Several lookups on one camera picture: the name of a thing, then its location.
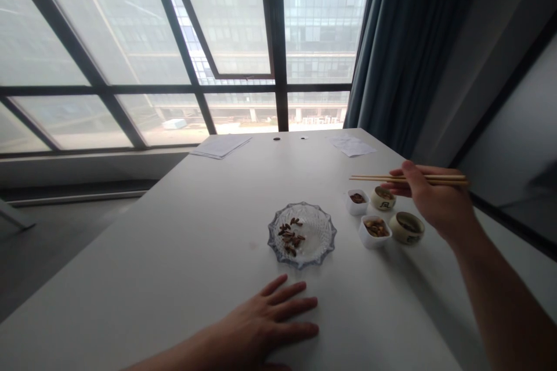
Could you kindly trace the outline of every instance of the glass bowl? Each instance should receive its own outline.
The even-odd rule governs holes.
[[[301,226],[290,221],[295,217]],[[289,231],[305,237],[296,251],[296,256],[285,249],[283,236],[279,235],[283,224],[290,225]],[[332,225],[331,216],[321,210],[321,207],[306,202],[291,203],[279,210],[273,221],[269,224],[269,241],[267,244],[273,248],[277,261],[293,265],[301,270],[308,265],[321,265],[329,252],[335,249],[335,235],[337,229]]]

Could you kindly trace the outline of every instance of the small white cup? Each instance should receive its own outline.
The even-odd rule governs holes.
[[[362,244],[367,249],[380,248],[389,239],[391,239],[391,237],[393,236],[393,232],[390,230],[390,228],[387,225],[387,222],[385,222],[385,220],[383,220],[383,222],[385,223],[385,229],[389,233],[389,236],[376,238],[376,237],[370,235],[370,233],[367,231],[366,225],[364,225],[364,222],[366,220],[378,220],[378,219],[381,219],[381,218],[379,216],[363,216],[361,218],[360,229],[358,230],[358,233],[360,234],[360,240],[361,240]]]
[[[354,203],[350,198],[351,195],[358,193],[361,195],[365,202],[364,203]],[[370,203],[370,197],[363,190],[348,190],[346,193],[346,210],[352,216],[361,216],[366,213],[367,205]]]
[[[383,198],[379,195],[381,194],[388,194],[389,199]],[[389,190],[383,187],[375,187],[373,192],[371,193],[371,204],[375,206],[378,210],[391,210],[395,207],[396,203],[396,196],[392,194]]]
[[[409,231],[403,226],[404,224],[407,227],[412,227],[417,232]],[[398,212],[389,220],[389,226],[394,238],[405,245],[416,245],[424,237],[425,226],[412,213]]]

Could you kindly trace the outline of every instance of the finger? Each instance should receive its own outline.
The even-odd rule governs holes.
[[[383,183],[381,184],[381,187],[388,190],[407,190],[410,188],[408,183]]]
[[[413,196],[430,191],[431,185],[429,185],[424,175],[412,161],[404,161],[402,163],[402,172],[406,177],[406,181],[408,181],[408,184],[410,185]]]
[[[263,364],[260,368],[261,371],[292,371],[288,365],[285,364],[273,364],[273,363],[266,363]]]
[[[283,288],[277,291],[276,293],[274,293],[273,295],[271,295],[269,297],[268,303],[270,305],[276,305],[282,303],[283,301],[286,301],[294,297],[296,294],[303,292],[305,289],[306,289],[305,281],[297,282],[296,284],[292,284],[291,286]]]
[[[316,337],[319,326],[315,323],[277,323],[273,333],[273,342],[278,345],[287,345]]]
[[[434,167],[429,165],[416,165],[416,167],[419,169],[419,171],[422,174],[445,174],[445,175],[462,174],[462,172],[454,168]],[[393,169],[389,171],[389,174],[394,176],[404,175],[402,168]]]
[[[259,292],[261,296],[270,296],[274,291],[279,288],[288,279],[287,274],[279,275],[277,278],[272,280],[269,284],[265,286],[263,290]]]
[[[410,197],[412,198],[412,191],[411,190],[391,190],[391,193],[394,195],[400,195],[403,197]]]
[[[282,322],[317,307],[317,297],[289,300],[275,306],[273,316]]]

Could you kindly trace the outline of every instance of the curtain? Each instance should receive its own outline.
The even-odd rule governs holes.
[[[409,158],[471,0],[368,0],[345,128]]]

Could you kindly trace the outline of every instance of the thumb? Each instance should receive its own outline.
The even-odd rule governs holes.
[[[413,196],[416,196],[417,193],[428,191],[431,187],[412,161],[404,161],[402,163],[402,172],[408,181]]]
[[[292,371],[288,365],[266,363],[260,368],[261,371]]]

